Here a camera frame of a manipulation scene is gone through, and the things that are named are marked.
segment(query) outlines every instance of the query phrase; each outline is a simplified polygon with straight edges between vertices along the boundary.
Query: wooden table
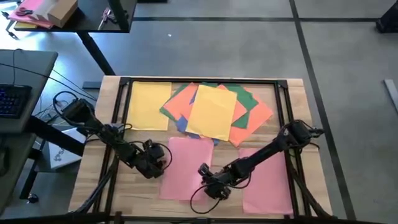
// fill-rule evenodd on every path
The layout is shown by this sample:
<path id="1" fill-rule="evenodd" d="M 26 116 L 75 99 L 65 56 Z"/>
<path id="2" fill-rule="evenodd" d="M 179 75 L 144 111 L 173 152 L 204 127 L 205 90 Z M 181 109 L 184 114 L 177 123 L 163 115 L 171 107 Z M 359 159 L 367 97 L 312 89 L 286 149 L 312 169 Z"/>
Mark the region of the wooden table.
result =
<path id="1" fill-rule="evenodd" d="M 103 123 L 110 123 L 113 115 L 113 107 L 116 101 L 119 81 L 121 77 L 104 77 L 99 98 L 96 104 L 96 116 Z M 289 86 L 292 111 L 295 119 L 302 119 L 311 124 L 311 114 L 308 107 L 307 96 L 304 90 L 303 80 L 287 79 Z M 173 83 L 175 91 L 181 84 Z M 279 119 L 275 102 L 274 88 L 269 85 L 244 84 L 254 94 L 259 95 L 264 103 L 273 110 L 274 115 L 264 123 L 249 139 L 244 141 L 241 148 L 261 148 L 269 144 L 279 131 Z M 122 98 L 126 98 L 127 88 L 123 90 Z M 119 110 L 118 121 L 121 122 Z M 169 123 L 168 131 L 127 131 L 125 140 L 145 141 L 153 139 L 156 142 L 167 144 L 168 139 L 174 136 L 183 136 L 177 131 L 174 122 Z M 89 196 L 98 183 L 105 146 L 99 141 L 87 144 L 80 170 L 76 179 L 75 189 L 70 202 L 70 210 L 78 208 Z M 221 142 L 215 147 L 213 153 L 212 171 L 220 170 L 224 165 L 238 157 L 238 150 L 229 142 Z M 302 153 L 303 170 L 308 189 L 314 195 L 321 206 L 331 214 L 325 176 L 318 149 L 309 145 Z M 197 215 L 190 210 L 187 203 L 173 200 L 158 199 L 159 184 L 161 178 L 145 179 L 136 169 L 130 169 L 122 162 L 119 163 L 119 171 L 114 189 L 111 213 L 122 211 L 123 216 L 132 217 L 211 217 L 211 218 L 283 218 L 283 215 L 246 215 L 242 208 L 241 190 L 232 189 L 230 198 L 222 201 L 212 212 L 207 215 Z M 299 188 L 296 186 L 298 207 L 303 214 L 302 198 Z M 107 189 L 104 190 L 100 211 L 104 210 Z"/>

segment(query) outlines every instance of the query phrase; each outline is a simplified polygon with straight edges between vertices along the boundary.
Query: black desk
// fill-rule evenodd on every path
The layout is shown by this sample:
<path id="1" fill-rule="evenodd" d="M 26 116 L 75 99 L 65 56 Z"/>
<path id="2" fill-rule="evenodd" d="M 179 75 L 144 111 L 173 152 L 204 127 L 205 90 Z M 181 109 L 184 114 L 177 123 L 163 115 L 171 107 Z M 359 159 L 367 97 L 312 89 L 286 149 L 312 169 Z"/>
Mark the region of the black desk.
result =
<path id="1" fill-rule="evenodd" d="M 16 69 L 15 84 L 32 87 L 29 102 L 20 119 L 0 119 L 0 135 L 4 137 L 5 145 L 10 148 L 10 168 L 6 175 L 0 177 L 0 213 L 6 206 L 9 196 L 12 195 L 11 193 L 14 190 L 27 158 L 35 159 L 35 165 L 36 160 L 41 156 L 40 151 L 32 149 L 36 135 L 59 146 L 63 145 L 61 146 L 62 148 L 68 149 L 75 154 L 82 155 L 84 147 L 80 142 L 31 116 L 41 92 L 49 79 L 58 54 L 55 52 L 0 50 L 0 63 L 5 64 L 0 65 L 0 83 L 12 83 L 14 56 L 16 67 L 30 70 L 43 76 Z M 70 150 L 71 142 L 75 146 Z M 34 179 L 35 174 L 33 172 L 32 175 L 29 174 L 20 198 L 28 198 Z"/>
<path id="2" fill-rule="evenodd" d="M 79 10 L 72 15 L 63 28 L 54 27 L 46 29 L 38 27 L 34 29 L 16 28 L 15 30 L 31 32 L 75 32 L 104 74 L 116 75 L 93 38 L 90 37 L 89 32 L 129 33 L 136 4 L 137 0 L 78 0 Z M 116 19 L 120 22 L 118 24 L 108 22 L 101 30 L 98 30 L 103 12 L 107 7 L 112 9 Z M 126 10 L 129 15 L 127 19 L 123 10 Z M 100 85 L 100 82 L 85 82 L 83 88 L 99 89 Z"/>

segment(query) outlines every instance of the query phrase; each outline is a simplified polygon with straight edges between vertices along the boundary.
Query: blue keyboard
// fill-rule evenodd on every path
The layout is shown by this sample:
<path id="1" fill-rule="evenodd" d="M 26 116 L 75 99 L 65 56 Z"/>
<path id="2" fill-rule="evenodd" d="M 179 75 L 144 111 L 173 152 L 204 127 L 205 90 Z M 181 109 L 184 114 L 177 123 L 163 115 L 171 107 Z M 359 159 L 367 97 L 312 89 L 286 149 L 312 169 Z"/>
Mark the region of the blue keyboard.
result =
<path id="1" fill-rule="evenodd" d="M 0 118 L 19 118 L 31 91 L 30 86 L 0 84 Z"/>

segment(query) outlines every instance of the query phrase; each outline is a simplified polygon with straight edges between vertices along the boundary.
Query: stack of colored paper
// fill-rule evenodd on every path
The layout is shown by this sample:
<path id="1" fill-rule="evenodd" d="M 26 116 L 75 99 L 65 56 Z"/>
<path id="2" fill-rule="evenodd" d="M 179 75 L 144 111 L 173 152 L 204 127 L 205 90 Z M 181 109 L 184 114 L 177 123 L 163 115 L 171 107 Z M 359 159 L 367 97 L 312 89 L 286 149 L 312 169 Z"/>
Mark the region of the stack of colored paper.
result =
<path id="1" fill-rule="evenodd" d="M 160 112 L 191 138 L 240 145 L 272 115 L 260 98 L 237 84 L 190 83 L 178 88 Z"/>

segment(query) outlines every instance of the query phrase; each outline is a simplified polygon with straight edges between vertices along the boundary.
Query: concrete floor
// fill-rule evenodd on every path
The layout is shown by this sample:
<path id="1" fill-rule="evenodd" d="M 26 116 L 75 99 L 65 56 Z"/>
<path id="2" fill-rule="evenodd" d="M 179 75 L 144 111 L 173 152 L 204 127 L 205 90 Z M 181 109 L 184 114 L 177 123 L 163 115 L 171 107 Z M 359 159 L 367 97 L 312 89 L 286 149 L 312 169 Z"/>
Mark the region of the concrete floor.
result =
<path id="1" fill-rule="evenodd" d="M 381 16 L 395 0 L 295 2 L 300 17 L 362 18 Z M 292 11 L 289 0 L 169 0 L 141 4 L 136 16 L 292 17 Z M 0 21 L 5 27 L 6 21 Z M 378 34 L 373 22 L 302 22 L 301 26 L 356 216 L 396 223 L 398 114 L 381 81 L 391 78 L 398 84 L 398 34 Z M 56 51 L 55 69 L 77 85 L 102 79 L 75 34 L 16 34 L 19 41 L 1 34 L 0 48 Z M 134 22 L 130 34 L 93 37 L 120 75 L 303 78 L 313 121 L 322 126 L 294 22 Z M 59 90 L 49 82 L 43 107 Z M 320 145 L 331 206 L 336 216 L 344 218 L 324 139 Z M 76 174 L 39 174 L 33 192 L 41 201 L 26 205 L 17 196 L 28 167 L 1 218 L 65 213 Z"/>

